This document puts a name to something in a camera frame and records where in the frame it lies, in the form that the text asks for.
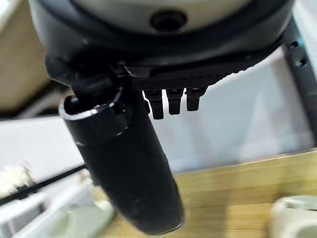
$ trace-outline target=white cup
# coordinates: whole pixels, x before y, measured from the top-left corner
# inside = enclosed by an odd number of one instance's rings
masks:
[[[270,238],[317,238],[317,196],[284,197],[271,216]]]

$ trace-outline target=black handle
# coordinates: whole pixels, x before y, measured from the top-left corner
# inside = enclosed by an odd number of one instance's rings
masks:
[[[70,115],[69,106],[66,100],[60,114],[114,206],[149,235],[180,227],[182,201],[142,95],[123,92],[115,104],[93,113]]]

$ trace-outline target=black plastic tab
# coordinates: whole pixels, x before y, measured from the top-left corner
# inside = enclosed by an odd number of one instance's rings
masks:
[[[170,89],[166,90],[168,98],[169,114],[178,115],[180,114],[180,102],[184,94],[184,89]]]
[[[145,91],[145,97],[150,101],[153,118],[160,120],[164,118],[163,101],[161,90]]]
[[[206,93],[207,88],[187,88],[187,110],[197,111],[199,108],[199,99]]]

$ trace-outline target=wire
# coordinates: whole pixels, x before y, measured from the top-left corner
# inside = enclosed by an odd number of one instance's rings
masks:
[[[54,182],[57,182],[61,179],[64,179],[65,177],[67,176],[70,176],[72,174],[75,174],[83,169],[86,168],[86,165],[81,165],[81,166],[78,166],[76,168],[73,168],[71,170],[68,170],[62,174],[59,174],[59,175],[56,175],[52,178],[49,178],[48,180],[45,180],[43,182],[40,182],[40,183],[37,183],[36,185],[32,186],[32,187],[28,187],[26,188],[25,190],[22,190],[20,192],[17,192],[15,194],[12,194],[8,197],[5,197],[3,199],[0,199],[0,206],[8,203],[8,202],[11,202],[13,200],[16,200],[16,199],[21,199],[21,198],[25,198],[26,196],[28,196],[29,194],[31,193],[35,193],[37,192],[37,190],[47,186],[47,185],[50,185],[51,183],[54,183]]]

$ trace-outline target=wooden surface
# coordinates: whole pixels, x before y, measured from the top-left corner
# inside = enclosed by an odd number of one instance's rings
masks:
[[[17,110],[48,83],[44,55],[23,0],[1,29],[0,111]]]
[[[186,223],[166,238],[267,238],[270,208],[290,195],[317,195],[317,152],[175,176]],[[144,238],[120,215],[102,238]]]

